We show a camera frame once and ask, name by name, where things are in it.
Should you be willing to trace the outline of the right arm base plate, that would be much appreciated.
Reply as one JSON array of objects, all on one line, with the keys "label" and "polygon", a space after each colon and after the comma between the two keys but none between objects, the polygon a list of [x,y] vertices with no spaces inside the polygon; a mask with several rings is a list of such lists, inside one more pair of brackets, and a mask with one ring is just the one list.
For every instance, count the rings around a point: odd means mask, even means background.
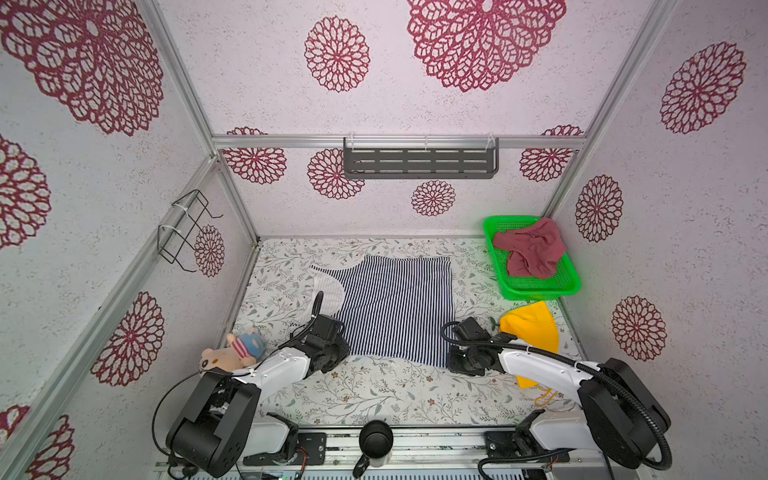
[{"label": "right arm base plate", "polygon": [[549,463],[570,459],[571,449],[547,449],[528,432],[516,430],[489,430],[484,432],[486,457],[481,465]]}]

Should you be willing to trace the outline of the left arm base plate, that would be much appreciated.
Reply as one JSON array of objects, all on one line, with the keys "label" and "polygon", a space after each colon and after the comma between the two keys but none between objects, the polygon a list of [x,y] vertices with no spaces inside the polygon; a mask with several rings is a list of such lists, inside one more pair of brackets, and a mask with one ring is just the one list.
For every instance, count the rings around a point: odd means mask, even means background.
[{"label": "left arm base plate", "polygon": [[253,447],[244,450],[244,466],[320,466],[326,459],[327,435],[325,433],[289,433],[284,444],[276,452],[258,452]]}]

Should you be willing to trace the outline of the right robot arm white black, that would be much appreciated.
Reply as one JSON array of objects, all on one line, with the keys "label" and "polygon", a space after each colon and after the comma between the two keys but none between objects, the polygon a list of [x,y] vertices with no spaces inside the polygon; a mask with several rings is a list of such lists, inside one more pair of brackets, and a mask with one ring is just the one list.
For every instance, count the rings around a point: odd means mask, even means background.
[{"label": "right robot arm white black", "polygon": [[440,329],[453,373],[483,376],[489,371],[524,377],[574,402],[567,412],[529,414],[504,440],[486,440],[478,463],[544,464],[565,460],[576,450],[600,452],[607,463],[636,470],[667,471],[673,465],[665,434],[671,420],[643,381],[623,361],[576,360],[530,345],[512,333],[490,334],[469,317]]}]

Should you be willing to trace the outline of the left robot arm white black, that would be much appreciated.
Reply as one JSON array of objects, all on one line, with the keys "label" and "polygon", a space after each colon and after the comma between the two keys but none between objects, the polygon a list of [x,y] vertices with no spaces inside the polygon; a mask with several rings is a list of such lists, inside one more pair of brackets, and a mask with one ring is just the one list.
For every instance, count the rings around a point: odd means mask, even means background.
[{"label": "left robot arm white black", "polygon": [[256,418],[259,403],[316,372],[332,371],[350,353],[344,324],[314,314],[306,328],[255,366],[203,373],[166,436],[168,457],[219,478],[244,456],[296,450],[298,426],[276,414]]}]

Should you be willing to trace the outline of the blue white striped tank top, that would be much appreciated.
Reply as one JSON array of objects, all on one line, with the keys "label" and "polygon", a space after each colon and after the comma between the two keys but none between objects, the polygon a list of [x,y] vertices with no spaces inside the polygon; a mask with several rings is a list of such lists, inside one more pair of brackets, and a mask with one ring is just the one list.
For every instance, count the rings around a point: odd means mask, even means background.
[{"label": "blue white striped tank top", "polygon": [[348,268],[311,271],[324,293],[321,312],[343,323],[353,356],[448,367],[440,330],[455,319],[450,258],[367,255]]}]

